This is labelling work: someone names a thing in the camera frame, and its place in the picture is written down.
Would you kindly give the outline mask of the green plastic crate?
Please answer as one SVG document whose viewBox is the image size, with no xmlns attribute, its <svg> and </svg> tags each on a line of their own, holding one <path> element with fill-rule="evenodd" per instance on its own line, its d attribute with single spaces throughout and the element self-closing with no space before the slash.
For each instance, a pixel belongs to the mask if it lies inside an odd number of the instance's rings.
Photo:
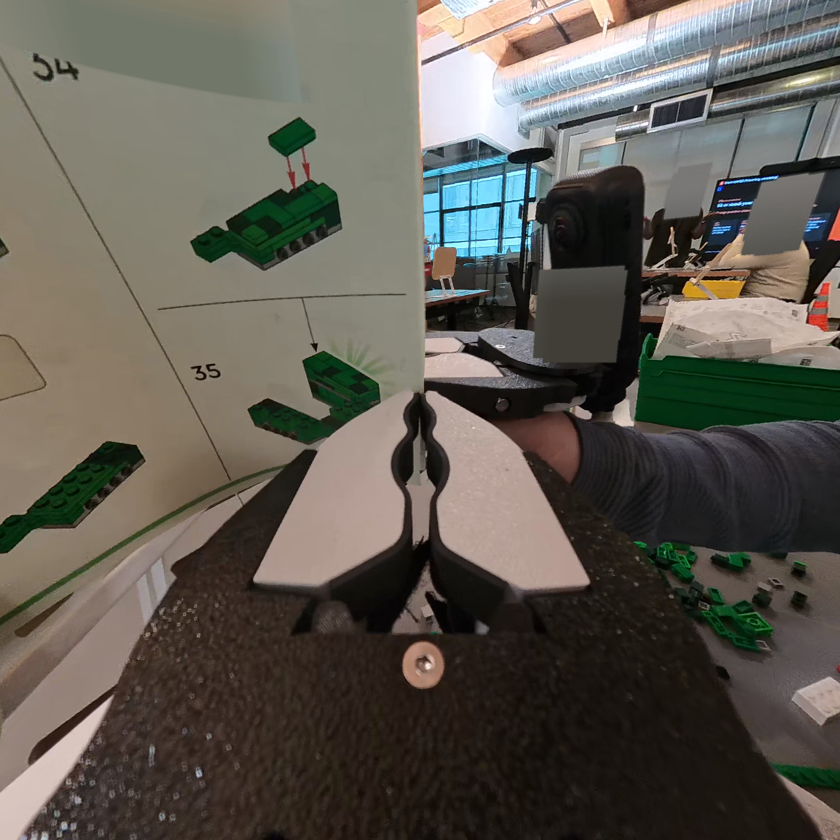
<svg viewBox="0 0 840 840">
<path fill-rule="evenodd" d="M 839 372 L 807 366 L 669 355 L 654 360 L 657 340 L 639 358 L 635 420 L 701 430 L 839 418 Z"/>
</svg>

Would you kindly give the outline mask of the yellow tray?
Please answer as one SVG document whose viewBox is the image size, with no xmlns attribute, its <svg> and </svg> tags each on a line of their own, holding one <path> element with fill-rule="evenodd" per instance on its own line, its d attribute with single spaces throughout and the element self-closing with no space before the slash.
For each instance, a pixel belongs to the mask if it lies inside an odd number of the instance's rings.
<svg viewBox="0 0 840 840">
<path fill-rule="evenodd" d="M 744 278 L 705 276 L 698 281 L 688 280 L 682 296 L 687 300 L 729 300 L 739 298 L 745 285 Z"/>
</svg>

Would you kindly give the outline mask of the long green plate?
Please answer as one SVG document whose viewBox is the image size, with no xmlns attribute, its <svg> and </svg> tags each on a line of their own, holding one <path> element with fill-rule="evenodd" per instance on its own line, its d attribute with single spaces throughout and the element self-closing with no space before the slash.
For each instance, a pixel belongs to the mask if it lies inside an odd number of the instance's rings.
<svg viewBox="0 0 840 840">
<path fill-rule="evenodd" d="M 801 788 L 839 790 L 839 770 L 788 763 L 772 763 L 771 767 L 782 778 Z"/>
</svg>

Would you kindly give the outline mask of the computer monitor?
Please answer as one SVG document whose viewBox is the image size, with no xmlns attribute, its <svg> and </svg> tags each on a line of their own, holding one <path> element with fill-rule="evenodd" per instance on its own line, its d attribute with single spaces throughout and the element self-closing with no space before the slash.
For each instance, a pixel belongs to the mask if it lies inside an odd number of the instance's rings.
<svg viewBox="0 0 840 840">
<path fill-rule="evenodd" d="M 746 228 L 756 197 L 767 184 L 801 175 L 817 184 L 812 208 L 807 217 L 794 210 L 794 225 L 802 218 L 801 240 L 814 259 L 827 242 L 838 241 L 839 158 L 829 156 L 805 161 L 765 165 L 757 175 L 720 180 L 712 195 L 710 221 L 702 237 L 705 252 L 718 254 Z"/>
</svg>

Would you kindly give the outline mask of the crumpled white paper bags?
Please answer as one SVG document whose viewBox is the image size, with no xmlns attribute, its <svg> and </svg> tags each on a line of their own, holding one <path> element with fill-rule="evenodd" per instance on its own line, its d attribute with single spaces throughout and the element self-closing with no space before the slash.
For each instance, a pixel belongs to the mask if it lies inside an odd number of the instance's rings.
<svg viewBox="0 0 840 840">
<path fill-rule="evenodd" d="M 838 371 L 838 331 L 807 321 L 801 304 L 768 297 L 678 301 L 667 306 L 646 356 L 801 366 Z"/>
</svg>

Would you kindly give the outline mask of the wall air vent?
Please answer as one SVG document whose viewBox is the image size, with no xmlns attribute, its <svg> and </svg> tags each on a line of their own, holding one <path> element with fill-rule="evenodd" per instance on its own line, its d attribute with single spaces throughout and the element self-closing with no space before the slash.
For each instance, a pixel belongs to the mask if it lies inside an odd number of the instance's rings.
<svg viewBox="0 0 840 840">
<path fill-rule="evenodd" d="M 707 120 L 714 90 L 708 88 L 651 105 L 646 133 L 658 133 Z"/>
</svg>

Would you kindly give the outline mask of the wooden book stand white base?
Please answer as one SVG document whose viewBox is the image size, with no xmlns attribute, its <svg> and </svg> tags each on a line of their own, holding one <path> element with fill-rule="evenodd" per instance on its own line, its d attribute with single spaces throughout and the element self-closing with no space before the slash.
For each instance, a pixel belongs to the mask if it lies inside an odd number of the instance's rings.
<svg viewBox="0 0 840 840">
<path fill-rule="evenodd" d="M 204 545 L 279 468 L 235 482 L 132 537 L 22 615 L 2 652 L 2 838 L 24 831 L 109 708 L 134 646 Z"/>
</svg>

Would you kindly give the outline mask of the pile of green toy bricks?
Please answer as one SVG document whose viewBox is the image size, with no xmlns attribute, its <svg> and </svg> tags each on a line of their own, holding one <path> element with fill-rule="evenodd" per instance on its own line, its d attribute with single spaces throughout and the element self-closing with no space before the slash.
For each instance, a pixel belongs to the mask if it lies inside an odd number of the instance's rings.
<svg viewBox="0 0 840 840">
<path fill-rule="evenodd" d="M 634 545 L 669 585 L 670 595 L 688 618 L 708 626 L 719 639 L 741 651 L 761 655 L 771 652 L 774 626 L 763 611 L 773 605 L 776 593 L 783 592 L 782 580 L 771 576 L 757 583 L 749 598 L 733 601 L 718 587 L 700 580 L 699 556 L 690 544 L 661 542 L 651 546 L 635 541 Z"/>
</svg>

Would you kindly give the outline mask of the person's right hand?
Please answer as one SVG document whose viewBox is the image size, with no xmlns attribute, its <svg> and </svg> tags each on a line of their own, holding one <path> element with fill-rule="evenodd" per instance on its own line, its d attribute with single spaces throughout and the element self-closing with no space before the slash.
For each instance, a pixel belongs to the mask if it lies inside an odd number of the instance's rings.
<svg viewBox="0 0 840 840">
<path fill-rule="evenodd" d="M 581 466 L 581 441 L 572 415 L 544 413 L 495 425 L 523 452 L 535 454 L 565 481 L 574 482 Z"/>
</svg>

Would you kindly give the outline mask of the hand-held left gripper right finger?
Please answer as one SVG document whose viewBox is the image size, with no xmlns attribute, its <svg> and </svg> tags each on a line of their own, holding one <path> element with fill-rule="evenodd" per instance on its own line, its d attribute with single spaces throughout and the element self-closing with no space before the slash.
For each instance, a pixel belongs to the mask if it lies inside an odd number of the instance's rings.
<svg viewBox="0 0 840 840">
<path fill-rule="evenodd" d="M 532 601 L 591 579 L 524 454 L 487 420 L 422 397 L 430 564 L 439 593 L 491 632 L 530 631 Z"/>
</svg>

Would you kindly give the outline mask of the person's right forearm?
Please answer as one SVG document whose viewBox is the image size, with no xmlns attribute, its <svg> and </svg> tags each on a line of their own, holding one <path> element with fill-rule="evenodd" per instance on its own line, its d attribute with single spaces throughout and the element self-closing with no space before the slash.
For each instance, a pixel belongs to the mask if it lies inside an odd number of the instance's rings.
<svg viewBox="0 0 840 840">
<path fill-rule="evenodd" d="M 646 543 L 839 551 L 838 422 L 789 421 L 648 434 L 574 420 L 572 488 Z"/>
</svg>

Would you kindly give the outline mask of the silver air duct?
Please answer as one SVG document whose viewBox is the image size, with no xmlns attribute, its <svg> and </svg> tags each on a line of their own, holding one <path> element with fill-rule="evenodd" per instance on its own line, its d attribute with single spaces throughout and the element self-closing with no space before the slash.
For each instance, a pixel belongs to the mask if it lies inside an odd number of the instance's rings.
<svg viewBox="0 0 840 840">
<path fill-rule="evenodd" d="M 493 97 L 510 106 L 834 14 L 838 8 L 838 1 L 684 2 L 498 67 Z"/>
<path fill-rule="evenodd" d="M 693 91 L 727 84 L 758 81 L 773 74 L 788 75 L 796 71 L 815 70 L 838 64 L 838 57 L 815 60 L 804 65 L 786 64 L 776 68 L 725 72 L 706 66 L 672 70 L 635 71 L 590 85 L 561 91 L 546 97 L 525 101 L 518 111 L 518 130 L 529 133 L 546 126 L 575 120 L 597 119 L 613 112 L 632 109 Z"/>
</svg>

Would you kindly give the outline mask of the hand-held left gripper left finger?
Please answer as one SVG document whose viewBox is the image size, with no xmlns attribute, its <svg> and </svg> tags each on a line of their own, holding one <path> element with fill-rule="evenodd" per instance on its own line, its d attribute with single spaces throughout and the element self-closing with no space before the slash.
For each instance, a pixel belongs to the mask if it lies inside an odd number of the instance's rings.
<svg viewBox="0 0 840 840">
<path fill-rule="evenodd" d="M 423 574 L 414 472 L 421 396 L 400 392 L 325 439 L 253 584 L 306 602 L 293 634 L 390 633 Z"/>
</svg>

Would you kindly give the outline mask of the brick instruction booklet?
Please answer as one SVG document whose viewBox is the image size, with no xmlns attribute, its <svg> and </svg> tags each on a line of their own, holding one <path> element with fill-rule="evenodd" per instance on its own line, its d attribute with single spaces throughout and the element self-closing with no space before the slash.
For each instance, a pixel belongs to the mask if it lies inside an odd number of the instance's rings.
<svg viewBox="0 0 840 840">
<path fill-rule="evenodd" d="M 10 631 L 294 456 L 307 357 L 418 384 L 420 139 L 414 2 L 2 2 L 2 522 L 141 452 L 2 552 Z"/>
</svg>

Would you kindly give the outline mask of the white toy brick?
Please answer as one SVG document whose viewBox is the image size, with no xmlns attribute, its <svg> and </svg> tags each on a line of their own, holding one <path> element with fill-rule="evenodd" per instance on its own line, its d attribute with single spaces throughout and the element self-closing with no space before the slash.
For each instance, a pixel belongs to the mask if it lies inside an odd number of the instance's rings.
<svg viewBox="0 0 840 840">
<path fill-rule="evenodd" d="M 839 718 L 839 691 L 838 680 L 825 677 L 798 689 L 791 700 L 817 726 L 822 727 Z"/>
</svg>

